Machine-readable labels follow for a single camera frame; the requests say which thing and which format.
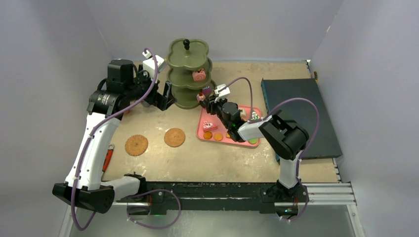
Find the purple triangle cake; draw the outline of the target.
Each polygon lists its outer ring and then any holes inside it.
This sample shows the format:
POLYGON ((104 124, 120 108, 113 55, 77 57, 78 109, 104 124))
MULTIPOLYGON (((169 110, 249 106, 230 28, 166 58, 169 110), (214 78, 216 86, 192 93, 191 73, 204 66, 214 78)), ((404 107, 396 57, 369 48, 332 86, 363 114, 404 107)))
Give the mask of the purple triangle cake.
POLYGON ((204 87, 204 88, 202 89, 202 93, 203 93, 206 97, 210 96, 210 95, 211 95, 211 93, 212 93, 212 87, 211 87, 211 86, 206 86, 206 87, 204 87))

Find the pink strawberry triangle cake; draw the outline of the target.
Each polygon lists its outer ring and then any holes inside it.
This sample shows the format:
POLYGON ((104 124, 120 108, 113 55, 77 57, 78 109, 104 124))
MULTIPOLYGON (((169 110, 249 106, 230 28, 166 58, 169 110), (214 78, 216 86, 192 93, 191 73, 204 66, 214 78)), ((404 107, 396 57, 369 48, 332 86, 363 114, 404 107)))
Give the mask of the pink strawberry triangle cake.
POLYGON ((213 130, 217 130, 218 129, 218 125, 214 124, 210 121, 204 121, 203 122, 203 131, 204 132, 208 132, 208 131, 213 131, 213 130))

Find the white cream roll cake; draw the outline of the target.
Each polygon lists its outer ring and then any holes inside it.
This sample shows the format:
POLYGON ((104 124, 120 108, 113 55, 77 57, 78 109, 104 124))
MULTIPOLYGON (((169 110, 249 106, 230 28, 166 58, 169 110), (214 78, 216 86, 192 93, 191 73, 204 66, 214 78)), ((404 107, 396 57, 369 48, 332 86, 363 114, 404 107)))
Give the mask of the white cream roll cake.
POLYGON ((241 117, 241 119, 247 120, 247 113, 246 113, 245 109, 240 108, 239 111, 240 111, 240 117, 241 117))

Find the pink swirl roll cake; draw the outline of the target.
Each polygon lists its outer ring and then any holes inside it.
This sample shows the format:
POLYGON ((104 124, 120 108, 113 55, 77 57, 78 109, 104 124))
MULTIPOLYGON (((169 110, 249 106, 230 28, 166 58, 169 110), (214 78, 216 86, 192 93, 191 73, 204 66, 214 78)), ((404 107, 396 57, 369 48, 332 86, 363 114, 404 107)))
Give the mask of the pink swirl roll cake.
POLYGON ((207 77, 205 68, 200 68, 192 72, 193 81, 203 81, 207 77))

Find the green three-tier stand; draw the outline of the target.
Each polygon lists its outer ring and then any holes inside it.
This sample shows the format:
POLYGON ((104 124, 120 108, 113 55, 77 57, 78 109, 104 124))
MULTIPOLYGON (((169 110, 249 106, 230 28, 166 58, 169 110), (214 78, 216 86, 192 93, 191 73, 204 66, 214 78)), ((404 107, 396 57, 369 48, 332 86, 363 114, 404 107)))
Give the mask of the green three-tier stand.
POLYGON ((212 61, 208 57, 209 46, 202 39, 180 38, 171 42, 166 57, 169 71, 167 81, 172 83, 172 93, 176 106, 181 109, 193 109, 199 106, 196 96, 206 86, 215 88, 212 79, 212 61), (193 81, 192 72, 205 68, 206 79, 193 81))

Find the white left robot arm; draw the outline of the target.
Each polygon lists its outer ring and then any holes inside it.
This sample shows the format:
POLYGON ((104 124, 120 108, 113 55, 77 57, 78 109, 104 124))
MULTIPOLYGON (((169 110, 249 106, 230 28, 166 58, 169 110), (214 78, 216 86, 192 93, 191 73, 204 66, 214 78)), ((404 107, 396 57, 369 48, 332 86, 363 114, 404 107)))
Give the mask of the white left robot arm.
POLYGON ((161 111, 175 102, 169 82, 163 93, 158 92, 157 76, 164 66, 165 60, 159 56, 149 57, 138 66, 126 59, 108 64, 107 77, 89 98, 84 137, 76 160, 65 181, 53 186, 55 197, 68 205, 102 214, 127 196, 135 202, 146 199, 142 176, 127 174, 103 182, 102 175, 112 137, 133 102, 146 102, 161 111))

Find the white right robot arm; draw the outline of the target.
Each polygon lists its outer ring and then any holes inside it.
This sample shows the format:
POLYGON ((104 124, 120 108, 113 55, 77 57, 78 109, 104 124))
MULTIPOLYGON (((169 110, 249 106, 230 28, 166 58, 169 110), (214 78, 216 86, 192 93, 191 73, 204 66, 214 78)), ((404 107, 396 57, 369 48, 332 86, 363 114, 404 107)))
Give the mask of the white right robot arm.
POLYGON ((287 113, 280 110, 280 107, 293 101, 309 100, 305 98, 285 100, 259 121, 244 121, 236 103, 227 99, 219 100, 215 95, 205 99, 199 97, 198 101, 208 114, 219 118, 233 141, 243 143, 251 139, 265 138, 280 158, 280 176, 277 181, 279 198, 289 201, 296 196, 300 182, 298 159, 311 141, 308 132, 287 113))

